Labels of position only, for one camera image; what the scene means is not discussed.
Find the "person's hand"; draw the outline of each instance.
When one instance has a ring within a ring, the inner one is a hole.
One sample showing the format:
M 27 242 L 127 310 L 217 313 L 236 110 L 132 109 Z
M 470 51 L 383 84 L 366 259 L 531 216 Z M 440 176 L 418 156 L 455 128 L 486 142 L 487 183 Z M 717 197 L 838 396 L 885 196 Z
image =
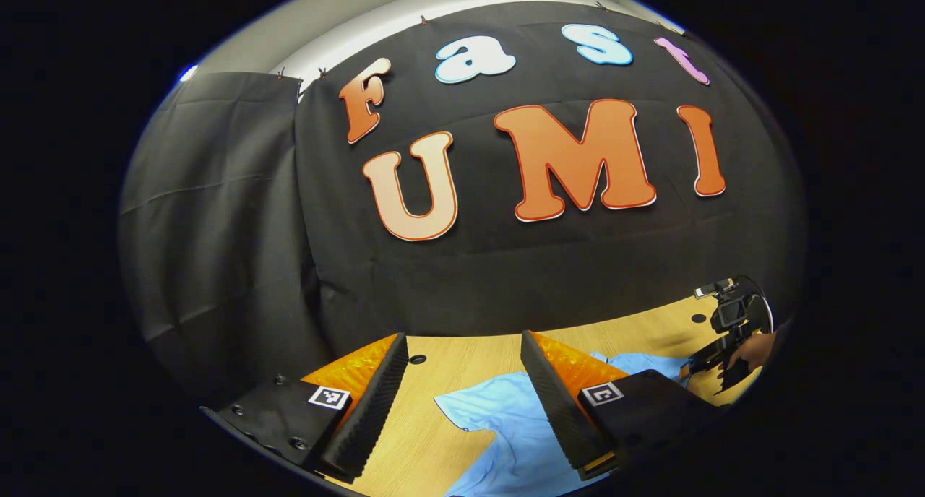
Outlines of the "person's hand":
M 742 345 L 736 349 L 736 352 L 729 358 L 729 368 L 733 368 L 733 365 L 736 365 L 739 358 L 749 362 L 749 372 L 753 372 L 754 369 L 763 366 L 764 363 L 767 362 L 767 357 L 770 356 L 770 349 L 772 349 L 774 345 L 774 334 L 775 333 L 759 333 L 749 336 L 749 339 L 744 340 Z M 723 378 L 723 373 L 720 372 L 717 378 Z

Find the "light blue shirt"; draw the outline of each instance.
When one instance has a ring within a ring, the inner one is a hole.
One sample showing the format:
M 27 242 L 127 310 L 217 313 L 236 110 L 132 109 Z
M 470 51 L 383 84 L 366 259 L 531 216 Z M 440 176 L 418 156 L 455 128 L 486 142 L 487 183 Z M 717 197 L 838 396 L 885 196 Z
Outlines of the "light blue shirt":
M 687 385 L 687 379 L 678 379 L 687 358 L 628 353 L 608 360 L 598 352 L 591 356 L 627 374 L 655 369 Z M 449 488 L 446 497 L 556 497 L 607 477 L 585 481 L 578 477 L 556 441 L 526 372 L 495 376 L 475 387 L 436 396 L 434 401 L 464 431 L 495 432 L 495 441 Z

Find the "black fabric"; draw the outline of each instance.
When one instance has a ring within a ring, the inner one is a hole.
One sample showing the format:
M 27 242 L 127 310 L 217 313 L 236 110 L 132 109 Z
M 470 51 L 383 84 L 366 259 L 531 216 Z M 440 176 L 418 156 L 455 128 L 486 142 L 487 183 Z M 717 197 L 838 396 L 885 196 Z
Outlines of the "black fabric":
M 293 173 L 298 80 L 179 83 L 126 174 L 122 269 L 142 335 L 199 401 L 222 407 L 278 372 L 334 359 Z
M 597 24 L 634 55 L 629 66 L 584 59 L 559 30 Z M 440 47 L 472 35 L 499 40 L 517 59 L 502 75 L 446 85 L 434 77 Z M 710 86 L 691 78 L 653 40 L 665 37 L 691 56 Z M 391 61 L 381 119 L 347 143 L 340 88 L 379 57 Z M 690 296 L 708 281 L 746 274 L 765 290 L 774 314 L 796 308 L 806 240 L 799 172 L 790 149 L 733 70 L 707 49 L 654 24 L 579 4 L 479 7 L 409 27 L 360 50 L 315 80 L 296 113 L 296 171 L 305 228 L 320 282 L 320 326 L 339 353 L 393 332 L 489 335 L 555 329 L 633 314 Z M 598 184 L 587 212 L 566 203 L 555 220 L 522 223 L 520 172 L 498 112 L 544 105 L 580 137 L 591 101 L 627 100 L 648 180 L 650 207 L 611 211 Z M 680 105 L 713 118 L 724 194 L 694 193 L 697 161 Z M 383 152 L 397 169 L 409 211 L 431 198 L 408 147 L 449 131 L 449 164 L 459 199 L 453 228 L 433 241 L 392 236 L 377 214 L 363 164 Z

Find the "pink letter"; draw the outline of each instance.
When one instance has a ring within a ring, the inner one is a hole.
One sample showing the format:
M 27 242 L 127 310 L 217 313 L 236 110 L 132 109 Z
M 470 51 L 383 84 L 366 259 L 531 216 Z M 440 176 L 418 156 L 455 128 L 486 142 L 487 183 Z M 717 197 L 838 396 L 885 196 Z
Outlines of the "pink letter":
M 703 83 L 703 85 L 710 85 L 710 79 L 707 78 L 706 74 L 699 72 L 697 68 L 691 64 L 689 56 L 684 52 L 684 49 L 675 46 L 673 43 L 664 38 L 655 39 L 655 43 L 658 46 L 662 46 L 665 49 L 668 49 L 668 52 L 671 53 L 671 55 L 674 56 L 674 59 L 681 64 L 687 74 L 693 76 L 694 79 L 700 83 Z

